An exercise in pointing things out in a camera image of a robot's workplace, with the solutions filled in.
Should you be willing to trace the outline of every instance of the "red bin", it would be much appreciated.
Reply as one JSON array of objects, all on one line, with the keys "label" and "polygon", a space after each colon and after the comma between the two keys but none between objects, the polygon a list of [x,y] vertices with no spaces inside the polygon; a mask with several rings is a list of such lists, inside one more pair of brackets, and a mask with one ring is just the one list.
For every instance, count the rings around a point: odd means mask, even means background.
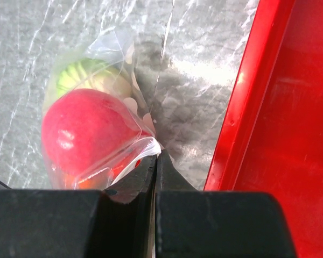
[{"label": "red bin", "polygon": [[264,191],[323,258],[323,0],[261,0],[205,190]]}]

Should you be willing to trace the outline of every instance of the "crumpled foil surface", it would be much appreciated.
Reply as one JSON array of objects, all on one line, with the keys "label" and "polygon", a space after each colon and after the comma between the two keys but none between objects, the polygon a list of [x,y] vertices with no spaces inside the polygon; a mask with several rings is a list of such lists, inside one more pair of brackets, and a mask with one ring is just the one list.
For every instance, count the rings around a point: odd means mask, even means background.
[{"label": "crumpled foil surface", "polygon": [[0,180],[50,188],[41,105],[55,57],[121,23],[158,140],[202,189],[258,0],[0,0]]}]

